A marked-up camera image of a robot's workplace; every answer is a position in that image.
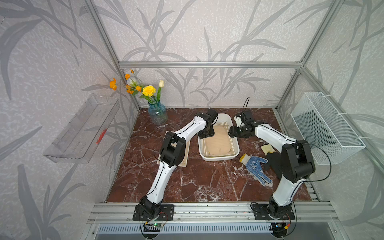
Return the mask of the blue dotted work glove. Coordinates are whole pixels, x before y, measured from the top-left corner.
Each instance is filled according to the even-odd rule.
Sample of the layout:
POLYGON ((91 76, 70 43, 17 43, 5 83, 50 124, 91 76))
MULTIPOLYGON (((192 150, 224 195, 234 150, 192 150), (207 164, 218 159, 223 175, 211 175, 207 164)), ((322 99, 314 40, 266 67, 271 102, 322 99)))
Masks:
POLYGON ((268 160, 257 156, 249 156, 244 154, 240 158, 240 163, 246 166, 248 172, 258 180, 262 186, 269 185, 272 180, 264 173, 262 164, 267 164, 268 160))

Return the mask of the blue glass vase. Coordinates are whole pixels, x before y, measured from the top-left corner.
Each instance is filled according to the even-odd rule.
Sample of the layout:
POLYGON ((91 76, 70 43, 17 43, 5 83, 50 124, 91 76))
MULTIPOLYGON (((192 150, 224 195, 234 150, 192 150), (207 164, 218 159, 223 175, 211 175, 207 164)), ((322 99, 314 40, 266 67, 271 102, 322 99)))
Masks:
POLYGON ((161 102, 149 104, 148 113, 155 125, 164 125, 168 120, 166 108, 161 102))

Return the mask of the left circuit board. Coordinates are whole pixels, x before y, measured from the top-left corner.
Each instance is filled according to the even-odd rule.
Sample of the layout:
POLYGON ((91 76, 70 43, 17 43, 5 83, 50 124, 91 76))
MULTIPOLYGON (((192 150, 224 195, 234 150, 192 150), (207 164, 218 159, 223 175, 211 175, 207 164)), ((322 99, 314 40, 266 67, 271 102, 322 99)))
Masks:
POLYGON ((160 232, 167 222, 145 222, 143 225, 144 232, 160 232))

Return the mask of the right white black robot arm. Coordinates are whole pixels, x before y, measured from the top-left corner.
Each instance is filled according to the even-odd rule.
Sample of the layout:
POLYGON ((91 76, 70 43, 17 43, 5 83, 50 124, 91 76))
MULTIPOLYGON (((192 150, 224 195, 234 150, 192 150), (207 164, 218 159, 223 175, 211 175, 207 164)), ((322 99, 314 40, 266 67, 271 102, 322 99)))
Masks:
POLYGON ((263 151, 275 173, 281 176, 270 198, 270 214, 288 210, 297 190, 316 170, 309 143, 289 138, 262 121, 242 120, 241 117, 234 117, 234 120, 236 125, 230 128, 229 136, 257 137, 268 143, 263 151))

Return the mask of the beige stationery paper stack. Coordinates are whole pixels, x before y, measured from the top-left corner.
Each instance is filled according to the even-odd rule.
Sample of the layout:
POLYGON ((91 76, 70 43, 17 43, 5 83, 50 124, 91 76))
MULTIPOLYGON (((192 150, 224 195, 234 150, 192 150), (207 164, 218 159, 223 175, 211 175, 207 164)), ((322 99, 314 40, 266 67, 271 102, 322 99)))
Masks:
POLYGON ((214 126, 215 135, 204 138, 203 156, 207 158, 230 156, 235 153, 232 138, 228 135, 229 125, 226 122, 216 123, 214 126))

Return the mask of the circuit board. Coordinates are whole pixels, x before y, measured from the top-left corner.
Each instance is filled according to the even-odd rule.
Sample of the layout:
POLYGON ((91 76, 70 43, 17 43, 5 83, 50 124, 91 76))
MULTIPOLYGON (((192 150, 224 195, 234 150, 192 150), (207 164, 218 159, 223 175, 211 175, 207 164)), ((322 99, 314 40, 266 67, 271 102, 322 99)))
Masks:
POLYGON ((144 232, 160 232, 167 222, 145 222, 143 225, 144 232))
POLYGON ((272 231, 273 233, 286 234, 288 232, 289 227, 290 227, 290 224, 286 224, 286 223, 271 223, 270 231, 272 231))

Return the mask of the yellow orange flower bouquet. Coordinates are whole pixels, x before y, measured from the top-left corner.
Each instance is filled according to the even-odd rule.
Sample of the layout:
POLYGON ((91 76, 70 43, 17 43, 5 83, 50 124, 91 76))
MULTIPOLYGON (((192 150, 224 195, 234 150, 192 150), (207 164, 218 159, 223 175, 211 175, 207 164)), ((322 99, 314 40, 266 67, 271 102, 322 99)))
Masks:
POLYGON ((137 94, 140 95, 140 99, 145 99, 149 105, 159 105, 161 103, 161 92, 162 88, 165 86, 165 82, 163 80, 159 81, 159 86, 155 88, 152 85, 145 85, 137 76, 134 70, 131 70, 130 74, 125 75, 126 81, 128 81, 125 85, 119 85, 116 79, 109 81, 109 87, 116 91, 118 86, 123 86, 126 88, 127 93, 135 96, 137 94))

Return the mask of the clear plastic wall shelf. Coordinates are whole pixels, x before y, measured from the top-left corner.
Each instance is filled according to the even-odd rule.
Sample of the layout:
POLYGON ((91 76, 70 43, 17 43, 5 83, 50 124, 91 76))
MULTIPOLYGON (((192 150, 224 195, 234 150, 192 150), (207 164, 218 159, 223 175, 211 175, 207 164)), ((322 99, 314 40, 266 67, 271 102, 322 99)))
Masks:
POLYGON ((87 164, 120 108, 118 99, 91 94, 68 125, 43 152, 54 163, 87 164))

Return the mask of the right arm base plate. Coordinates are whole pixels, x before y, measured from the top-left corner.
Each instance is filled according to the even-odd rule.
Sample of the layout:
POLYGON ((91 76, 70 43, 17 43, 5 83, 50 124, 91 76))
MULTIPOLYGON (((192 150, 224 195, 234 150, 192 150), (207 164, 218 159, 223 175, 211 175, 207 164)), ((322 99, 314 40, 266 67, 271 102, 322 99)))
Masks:
POLYGON ((251 203, 250 207, 254 213, 255 220, 295 220, 293 204, 287 206, 275 206, 273 204, 251 203))

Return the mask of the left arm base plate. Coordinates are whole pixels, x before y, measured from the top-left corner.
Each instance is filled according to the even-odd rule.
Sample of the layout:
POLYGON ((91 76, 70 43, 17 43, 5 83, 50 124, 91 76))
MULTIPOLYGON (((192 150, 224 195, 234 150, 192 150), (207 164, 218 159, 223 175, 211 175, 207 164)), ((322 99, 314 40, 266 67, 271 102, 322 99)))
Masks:
POLYGON ((172 221, 175 205, 161 204, 153 207, 145 207, 141 204, 135 206, 133 221, 172 221))

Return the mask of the right circuit board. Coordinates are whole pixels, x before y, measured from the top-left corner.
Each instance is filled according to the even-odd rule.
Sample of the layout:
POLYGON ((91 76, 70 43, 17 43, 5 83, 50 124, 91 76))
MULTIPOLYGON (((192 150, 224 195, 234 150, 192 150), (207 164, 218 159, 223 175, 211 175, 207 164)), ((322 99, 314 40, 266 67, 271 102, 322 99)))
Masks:
POLYGON ((289 227, 290 227, 290 224, 286 224, 286 223, 271 223, 270 231, 272 231, 273 233, 286 234, 288 232, 289 227))

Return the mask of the black yellow work glove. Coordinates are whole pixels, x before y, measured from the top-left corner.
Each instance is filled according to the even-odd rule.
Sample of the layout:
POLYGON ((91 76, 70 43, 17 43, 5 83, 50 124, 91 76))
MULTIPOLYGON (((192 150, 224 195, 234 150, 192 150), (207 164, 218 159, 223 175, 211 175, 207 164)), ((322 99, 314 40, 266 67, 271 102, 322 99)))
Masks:
POLYGON ((282 178, 282 155, 279 152, 276 152, 271 145, 261 146, 262 151, 266 155, 268 162, 264 164, 265 170, 273 169, 278 179, 282 178))

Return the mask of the beige stationery paper sheet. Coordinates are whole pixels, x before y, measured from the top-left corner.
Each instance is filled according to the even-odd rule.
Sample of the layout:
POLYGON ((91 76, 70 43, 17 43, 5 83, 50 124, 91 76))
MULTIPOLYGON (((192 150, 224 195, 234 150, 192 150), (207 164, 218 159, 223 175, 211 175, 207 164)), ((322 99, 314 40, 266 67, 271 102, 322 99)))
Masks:
POLYGON ((176 133, 167 132, 164 137, 158 160, 172 166, 178 166, 185 158, 187 141, 176 133))

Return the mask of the white plastic storage box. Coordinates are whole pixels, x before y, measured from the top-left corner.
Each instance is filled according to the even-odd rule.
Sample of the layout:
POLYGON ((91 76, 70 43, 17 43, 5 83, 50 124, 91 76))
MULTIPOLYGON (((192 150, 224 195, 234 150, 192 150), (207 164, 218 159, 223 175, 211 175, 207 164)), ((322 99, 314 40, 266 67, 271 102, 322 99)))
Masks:
POLYGON ((232 119, 227 114, 218 114, 214 127, 214 136, 198 139, 199 152, 203 160, 224 161, 232 160, 240 153, 236 137, 230 137, 228 132, 233 126, 232 119))

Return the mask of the red pen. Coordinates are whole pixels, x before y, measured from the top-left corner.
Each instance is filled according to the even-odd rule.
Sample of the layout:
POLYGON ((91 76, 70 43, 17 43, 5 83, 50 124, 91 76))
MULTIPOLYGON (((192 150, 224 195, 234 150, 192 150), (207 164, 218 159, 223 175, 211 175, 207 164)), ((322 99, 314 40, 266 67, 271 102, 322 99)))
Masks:
POLYGON ((100 144, 100 142, 102 141, 102 139, 103 139, 105 133, 107 132, 107 130, 108 130, 108 129, 105 129, 105 130, 102 131, 102 133, 100 134, 100 136, 98 137, 98 139, 97 139, 97 141, 96 141, 96 144, 97 144, 97 145, 100 144))

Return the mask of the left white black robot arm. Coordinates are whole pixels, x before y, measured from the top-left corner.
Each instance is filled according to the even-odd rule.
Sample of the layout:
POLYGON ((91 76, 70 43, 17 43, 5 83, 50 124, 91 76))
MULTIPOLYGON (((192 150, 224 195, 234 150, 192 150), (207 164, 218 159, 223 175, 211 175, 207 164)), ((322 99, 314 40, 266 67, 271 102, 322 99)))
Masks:
POLYGON ((140 199, 138 213, 140 220, 155 219, 161 211, 166 186, 173 171, 183 161, 187 141, 198 135, 200 139, 215 135, 213 125, 218 113, 208 109, 207 113, 197 113, 183 128, 175 132, 167 132, 160 150, 160 166, 149 192, 140 199))

